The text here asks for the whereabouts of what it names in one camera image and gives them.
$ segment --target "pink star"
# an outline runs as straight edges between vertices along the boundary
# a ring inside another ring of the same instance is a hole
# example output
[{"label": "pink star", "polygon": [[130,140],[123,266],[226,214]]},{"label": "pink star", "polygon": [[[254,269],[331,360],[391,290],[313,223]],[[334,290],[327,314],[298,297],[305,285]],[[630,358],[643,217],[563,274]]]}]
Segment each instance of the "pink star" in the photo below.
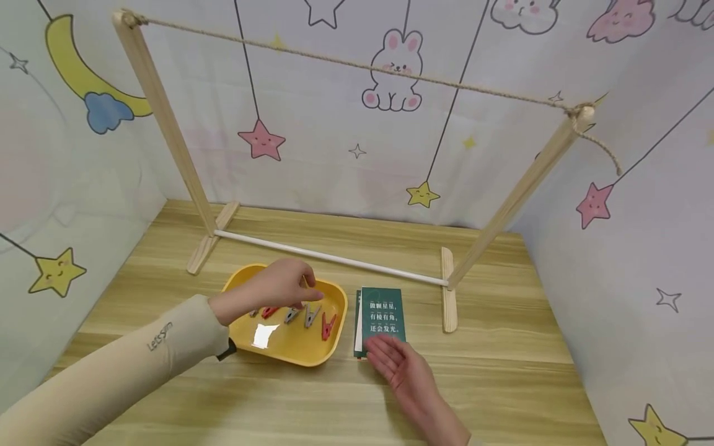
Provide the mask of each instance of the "pink star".
[{"label": "pink star", "polygon": [[238,136],[251,145],[252,158],[267,155],[280,161],[278,147],[285,142],[285,138],[270,133],[260,119],[256,121],[253,131],[239,131]]},{"label": "pink star", "polygon": [[610,184],[602,189],[598,189],[595,183],[590,183],[588,195],[585,197],[585,200],[581,201],[578,207],[575,208],[582,217],[581,223],[583,229],[587,228],[590,222],[595,218],[602,218],[603,220],[610,218],[610,211],[608,211],[606,201],[613,187],[615,187],[615,185]]}]

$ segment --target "card stack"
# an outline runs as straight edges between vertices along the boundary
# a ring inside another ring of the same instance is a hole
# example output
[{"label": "card stack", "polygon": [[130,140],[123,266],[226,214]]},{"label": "card stack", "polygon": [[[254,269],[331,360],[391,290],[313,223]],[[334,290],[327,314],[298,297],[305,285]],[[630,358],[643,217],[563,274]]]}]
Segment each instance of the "card stack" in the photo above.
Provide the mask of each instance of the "card stack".
[{"label": "card stack", "polygon": [[366,358],[364,341],[379,333],[386,333],[406,342],[401,290],[362,287],[357,290],[355,305],[354,357]]}]

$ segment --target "hanging string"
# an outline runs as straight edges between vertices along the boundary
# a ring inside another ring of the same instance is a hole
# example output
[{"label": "hanging string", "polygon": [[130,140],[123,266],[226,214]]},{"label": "hanging string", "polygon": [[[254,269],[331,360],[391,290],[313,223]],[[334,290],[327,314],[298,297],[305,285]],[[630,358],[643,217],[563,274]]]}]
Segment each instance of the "hanging string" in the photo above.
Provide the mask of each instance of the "hanging string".
[{"label": "hanging string", "polygon": [[368,70],[368,71],[378,71],[380,73],[390,74],[392,76],[401,76],[401,77],[406,77],[406,78],[410,78],[410,79],[415,79],[417,81],[436,83],[438,85],[444,85],[444,86],[449,86],[452,88],[458,88],[461,90],[475,91],[476,93],[483,93],[483,94],[488,94],[491,96],[498,96],[498,97],[506,98],[506,99],[514,99],[516,101],[536,103],[536,104],[539,104],[542,106],[548,106],[551,108],[559,108],[560,110],[563,110],[565,115],[567,115],[569,117],[570,122],[573,123],[573,132],[576,135],[578,135],[579,138],[590,141],[591,143],[594,143],[595,145],[602,148],[603,151],[605,151],[605,153],[607,153],[608,156],[610,157],[610,159],[613,161],[613,164],[615,164],[615,169],[617,170],[618,176],[622,175],[622,166],[620,165],[620,161],[618,160],[617,156],[615,156],[615,154],[609,149],[609,147],[607,147],[605,145],[605,143],[602,142],[601,140],[595,138],[594,136],[585,134],[583,131],[581,131],[578,128],[578,117],[585,107],[594,107],[594,104],[591,102],[584,102],[584,103],[580,103],[576,106],[571,107],[571,106],[567,106],[565,104],[560,104],[560,103],[556,103],[553,101],[549,101],[548,99],[531,98],[530,96],[522,96],[522,95],[518,95],[518,94],[508,93],[506,91],[493,90],[491,88],[473,86],[473,85],[452,82],[452,81],[445,81],[443,79],[431,78],[428,76],[407,74],[407,73],[404,73],[403,71],[395,72],[392,70],[382,69],[378,66],[372,66],[372,65],[368,65],[368,64],[359,64],[359,63],[352,62],[352,61],[345,61],[345,60],[337,59],[334,57],[323,56],[322,54],[315,54],[315,53],[310,53],[307,51],[301,51],[301,50],[297,50],[297,49],[286,48],[283,46],[267,44],[265,42],[254,41],[254,40],[250,40],[250,39],[241,39],[240,37],[229,36],[228,34],[216,33],[216,32],[212,32],[212,31],[205,31],[203,29],[197,29],[197,28],[191,28],[190,26],[184,26],[184,25],[180,25],[180,24],[175,24],[174,22],[170,22],[170,21],[153,19],[151,17],[143,16],[143,15],[137,14],[136,12],[133,12],[129,9],[122,9],[122,12],[124,13],[122,16],[122,20],[125,23],[125,25],[127,25],[129,28],[134,28],[136,26],[141,26],[141,25],[155,24],[155,25],[159,25],[159,26],[165,26],[167,28],[173,28],[173,29],[178,29],[181,31],[186,31],[189,33],[201,34],[203,36],[208,36],[208,37],[216,37],[217,39],[234,41],[234,42],[238,42],[240,44],[245,44],[245,45],[249,45],[249,46],[256,46],[258,48],[272,49],[274,51],[279,51],[281,53],[295,54],[296,56],[307,57],[310,59],[317,59],[319,61],[331,62],[332,64],[351,66],[353,68],[363,69],[363,70]]}]

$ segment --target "hand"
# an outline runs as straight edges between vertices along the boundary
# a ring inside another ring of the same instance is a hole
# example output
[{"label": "hand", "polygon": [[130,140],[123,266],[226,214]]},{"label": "hand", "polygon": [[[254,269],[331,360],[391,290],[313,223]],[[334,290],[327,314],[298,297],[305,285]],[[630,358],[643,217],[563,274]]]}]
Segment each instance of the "hand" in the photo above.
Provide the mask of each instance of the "hand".
[{"label": "hand", "polygon": [[408,343],[387,335],[365,341],[367,359],[389,382],[406,417],[429,445],[466,446],[471,433],[439,394],[426,360]]},{"label": "hand", "polygon": [[261,307],[302,308],[305,300],[320,300],[323,293],[312,288],[315,284],[315,273],[310,265],[296,258],[283,258],[208,303],[218,321],[230,325],[235,319]]}]

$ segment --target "wooden table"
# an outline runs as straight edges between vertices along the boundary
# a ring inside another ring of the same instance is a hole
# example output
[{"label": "wooden table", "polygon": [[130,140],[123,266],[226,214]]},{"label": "wooden table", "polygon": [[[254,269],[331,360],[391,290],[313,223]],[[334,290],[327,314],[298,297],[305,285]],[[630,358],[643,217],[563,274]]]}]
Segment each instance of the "wooden table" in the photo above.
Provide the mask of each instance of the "wooden table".
[{"label": "wooden table", "polygon": [[[220,206],[215,206],[216,214]],[[241,208],[233,232],[438,277],[478,231]],[[198,276],[186,261],[203,235],[190,203],[169,201],[78,331],[53,373],[193,294],[213,295],[247,263],[283,254],[221,240]],[[314,369],[252,353],[215,358],[174,379],[90,445],[420,444],[390,391],[352,358],[356,289],[401,288],[409,342],[444,398],[488,445],[605,444],[540,281],[516,234],[500,235],[459,285],[459,328],[441,331],[438,287],[309,260],[351,299],[333,357]]]}]

